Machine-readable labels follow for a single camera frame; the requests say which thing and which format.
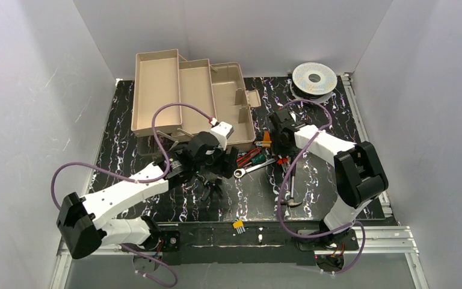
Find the beige plastic tool box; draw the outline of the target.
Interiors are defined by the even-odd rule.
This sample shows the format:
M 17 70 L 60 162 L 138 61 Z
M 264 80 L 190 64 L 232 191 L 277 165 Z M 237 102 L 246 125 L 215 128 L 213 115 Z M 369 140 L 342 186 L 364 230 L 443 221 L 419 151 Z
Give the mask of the beige plastic tool box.
M 138 53 L 131 130 L 149 137 L 157 129 L 185 141 L 209 130 L 198 112 L 181 106 L 163 110 L 164 105 L 181 102 L 199 108 L 220 122 L 233 126 L 229 146 L 241 152 L 252 149 L 256 140 L 252 109 L 261 106 L 257 90 L 247 90 L 241 67 L 236 62 L 212 64 L 209 59 L 186 60 L 177 49 Z

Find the orange handled pliers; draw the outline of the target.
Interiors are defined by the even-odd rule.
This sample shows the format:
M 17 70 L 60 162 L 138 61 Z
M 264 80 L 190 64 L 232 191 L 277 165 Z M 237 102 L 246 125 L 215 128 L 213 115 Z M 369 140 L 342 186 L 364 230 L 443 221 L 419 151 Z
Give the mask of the orange handled pliers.
M 282 168 L 283 173 L 287 174 L 289 167 L 291 165 L 291 157 L 290 156 L 279 156 L 277 160 L 277 164 Z

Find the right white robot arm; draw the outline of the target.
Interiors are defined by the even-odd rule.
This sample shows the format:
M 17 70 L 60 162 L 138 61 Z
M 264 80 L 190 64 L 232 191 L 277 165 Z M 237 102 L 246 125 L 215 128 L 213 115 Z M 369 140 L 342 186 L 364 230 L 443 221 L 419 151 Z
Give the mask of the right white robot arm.
M 286 109 L 269 115 L 273 125 L 273 149 L 279 154 L 293 155 L 282 189 L 291 180 L 296 163 L 305 152 L 320 157 L 332 165 L 336 177 L 337 199 L 319 225 L 319 232 L 303 236 L 293 231 L 288 234 L 306 240 L 336 241 L 356 223 L 362 209 L 386 191 L 389 182 L 374 145 L 368 141 L 354 143 L 334 137 L 318 128 L 295 120 Z

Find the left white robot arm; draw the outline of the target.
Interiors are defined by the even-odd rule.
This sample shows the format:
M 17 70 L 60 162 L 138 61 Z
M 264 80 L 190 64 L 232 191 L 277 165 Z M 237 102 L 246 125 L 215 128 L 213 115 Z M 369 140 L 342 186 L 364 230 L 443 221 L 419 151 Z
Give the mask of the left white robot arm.
M 195 135 L 187 144 L 173 148 L 166 157 L 148 164 L 125 180 L 86 196 L 67 195 L 61 204 L 57 227 L 74 259 L 91 255 L 109 244 L 157 244 L 173 237 L 162 231 L 151 217 L 117 219 L 122 211 L 162 193 L 175 189 L 193 178 L 209 188 L 202 199 L 219 192 L 218 181 L 206 180 L 203 172 L 231 178 L 237 168 L 238 148 L 226 152 L 233 128 L 224 123 Z

